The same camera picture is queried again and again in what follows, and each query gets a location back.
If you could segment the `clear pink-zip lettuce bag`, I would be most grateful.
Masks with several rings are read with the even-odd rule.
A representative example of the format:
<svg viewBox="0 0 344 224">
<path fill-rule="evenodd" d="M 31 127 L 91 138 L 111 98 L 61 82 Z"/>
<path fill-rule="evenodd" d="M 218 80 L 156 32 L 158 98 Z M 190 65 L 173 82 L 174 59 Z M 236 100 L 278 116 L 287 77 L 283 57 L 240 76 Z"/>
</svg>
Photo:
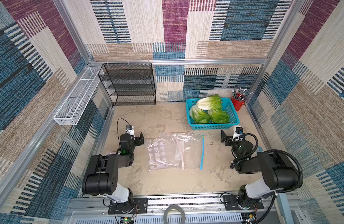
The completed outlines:
<svg viewBox="0 0 344 224">
<path fill-rule="evenodd" d="M 148 139 L 149 169 L 185 169 L 185 137 L 183 133 L 161 133 L 156 139 Z"/>
</svg>

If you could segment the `chinese cabbage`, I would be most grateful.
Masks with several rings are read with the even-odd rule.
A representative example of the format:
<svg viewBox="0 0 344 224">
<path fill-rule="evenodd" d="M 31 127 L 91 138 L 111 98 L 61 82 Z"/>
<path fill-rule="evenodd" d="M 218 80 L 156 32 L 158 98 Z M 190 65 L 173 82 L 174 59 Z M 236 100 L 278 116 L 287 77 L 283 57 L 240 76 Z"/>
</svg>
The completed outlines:
<svg viewBox="0 0 344 224">
<path fill-rule="evenodd" d="M 229 123 L 229 114 L 226 111 L 212 109 L 208 110 L 207 113 L 214 124 Z"/>
<path fill-rule="evenodd" d="M 195 124 L 208 124 L 210 122 L 210 116 L 197 105 L 190 108 L 189 115 Z"/>
</svg>

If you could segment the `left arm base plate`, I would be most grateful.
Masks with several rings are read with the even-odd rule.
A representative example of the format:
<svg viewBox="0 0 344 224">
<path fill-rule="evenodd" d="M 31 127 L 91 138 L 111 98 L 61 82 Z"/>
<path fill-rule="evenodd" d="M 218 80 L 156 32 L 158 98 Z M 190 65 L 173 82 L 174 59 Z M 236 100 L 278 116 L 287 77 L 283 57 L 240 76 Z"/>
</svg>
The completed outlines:
<svg viewBox="0 0 344 224">
<path fill-rule="evenodd" d="M 109 215 L 119 215 L 126 214 L 132 215 L 133 213 L 137 214 L 146 214 L 148 207 L 148 198 L 147 197 L 138 197 L 129 199 L 125 203 L 113 203 L 110 202 L 108 214 Z"/>
</svg>

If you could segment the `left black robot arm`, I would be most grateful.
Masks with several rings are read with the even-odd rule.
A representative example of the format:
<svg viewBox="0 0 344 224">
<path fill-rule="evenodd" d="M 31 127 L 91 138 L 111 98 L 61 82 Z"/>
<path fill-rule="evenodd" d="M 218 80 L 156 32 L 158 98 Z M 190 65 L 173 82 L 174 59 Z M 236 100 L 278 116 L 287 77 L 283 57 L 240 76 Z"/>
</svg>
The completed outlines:
<svg viewBox="0 0 344 224">
<path fill-rule="evenodd" d="M 109 214 L 147 213 L 148 198 L 135 199 L 131 189 L 118 183 L 118 169 L 131 166 L 134 149 L 143 144 L 143 133 L 138 137 L 124 133 L 120 136 L 118 153 L 92 156 L 82 181 L 83 194 L 108 198 Z"/>
</svg>

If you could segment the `clear blue-zip bag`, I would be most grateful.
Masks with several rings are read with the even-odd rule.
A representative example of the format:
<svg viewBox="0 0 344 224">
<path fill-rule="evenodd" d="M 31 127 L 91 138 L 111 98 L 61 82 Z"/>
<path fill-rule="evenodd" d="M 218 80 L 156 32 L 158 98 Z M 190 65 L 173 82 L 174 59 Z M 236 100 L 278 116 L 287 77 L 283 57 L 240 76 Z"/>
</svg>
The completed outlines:
<svg viewBox="0 0 344 224">
<path fill-rule="evenodd" d="M 203 170 L 205 136 L 195 133 L 174 133 L 181 169 Z"/>
</svg>

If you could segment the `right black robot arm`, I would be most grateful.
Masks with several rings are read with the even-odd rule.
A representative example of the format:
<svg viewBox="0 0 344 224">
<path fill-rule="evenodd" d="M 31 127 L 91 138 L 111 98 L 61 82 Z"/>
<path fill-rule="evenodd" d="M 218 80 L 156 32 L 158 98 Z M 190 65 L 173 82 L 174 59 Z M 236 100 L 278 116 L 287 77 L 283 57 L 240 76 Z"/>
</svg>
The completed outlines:
<svg viewBox="0 0 344 224">
<path fill-rule="evenodd" d="M 261 173 L 253 183 L 240 187 L 236 195 L 223 193 L 220 201 L 227 211 L 262 209 L 262 199 L 287 193 L 303 184 L 303 170 L 298 160 L 283 150 L 258 152 L 258 139 L 237 126 L 233 135 L 221 131 L 221 142 L 231 147 L 234 157 L 230 169 L 239 174 Z"/>
</svg>

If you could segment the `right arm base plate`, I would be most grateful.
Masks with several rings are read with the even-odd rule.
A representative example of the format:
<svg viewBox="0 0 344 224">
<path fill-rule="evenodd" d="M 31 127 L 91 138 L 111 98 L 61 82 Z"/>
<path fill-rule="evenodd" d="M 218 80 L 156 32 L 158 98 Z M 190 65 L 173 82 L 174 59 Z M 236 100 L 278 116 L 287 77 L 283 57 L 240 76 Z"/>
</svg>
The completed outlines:
<svg viewBox="0 0 344 224">
<path fill-rule="evenodd" d="M 241 211 L 241 210 L 262 210 L 264 205 L 261 199 L 239 199 L 238 195 L 221 194 L 220 201 L 224 204 L 226 211 Z"/>
</svg>

